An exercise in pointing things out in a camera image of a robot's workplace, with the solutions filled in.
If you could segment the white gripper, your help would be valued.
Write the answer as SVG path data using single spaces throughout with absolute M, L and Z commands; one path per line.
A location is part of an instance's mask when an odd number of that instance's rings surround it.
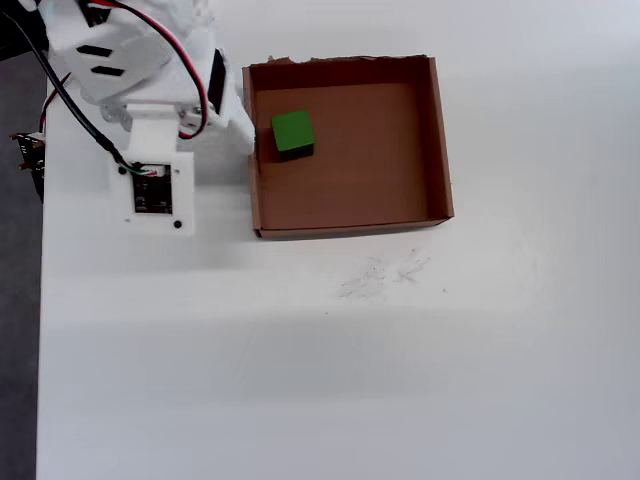
M 242 154 L 255 151 L 256 131 L 241 100 L 241 82 L 220 49 L 211 50 L 195 62 L 205 87 L 207 100 L 200 105 L 199 94 L 182 62 L 174 58 L 156 74 L 101 102 L 101 114 L 111 123 L 129 131 L 133 115 L 143 107 L 171 106 L 177 112 L 179 133 L 194 134 L 200 121 L 206 128 L 224 132 Z

